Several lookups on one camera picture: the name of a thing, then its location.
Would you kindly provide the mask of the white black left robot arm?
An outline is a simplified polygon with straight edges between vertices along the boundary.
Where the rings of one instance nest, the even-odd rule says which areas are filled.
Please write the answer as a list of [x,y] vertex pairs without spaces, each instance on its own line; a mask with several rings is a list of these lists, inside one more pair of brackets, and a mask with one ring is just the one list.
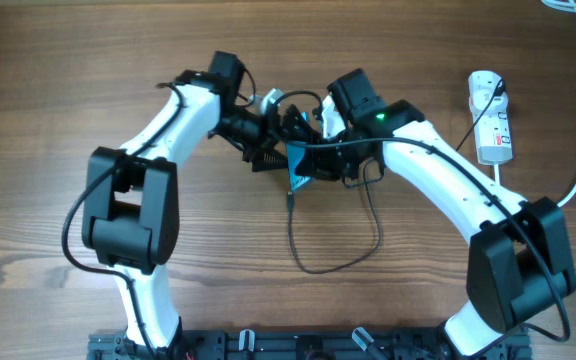
[[167,263],[179,235],[178,175],[203,138],[220,136],[254,171],[284,169],[273,122],[286,93],[252,95],[239,103],[248,76],[234,54],[217,51],[205,71],[185,70],[165,83],[162,110],[120,148],[89,157],[81,211],[82,242],[95,252],[94,272],[117,280],[128,325],[128,356],[183,359],[181,316],[172,302]]

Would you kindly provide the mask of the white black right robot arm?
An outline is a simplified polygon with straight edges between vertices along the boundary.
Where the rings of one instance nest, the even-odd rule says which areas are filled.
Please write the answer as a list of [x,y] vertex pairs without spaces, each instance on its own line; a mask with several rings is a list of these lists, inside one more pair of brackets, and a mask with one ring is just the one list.
[[530,326],[576,291],[564,213],[547,197],[530,202],[449,146],[414,105],[387,104],[356,69],[327,87],[325,132],[310,141],[298,171],[356,179],[368,159],[421,191],[468,245],[467,303],[441,326],[452,352],[480,355]]

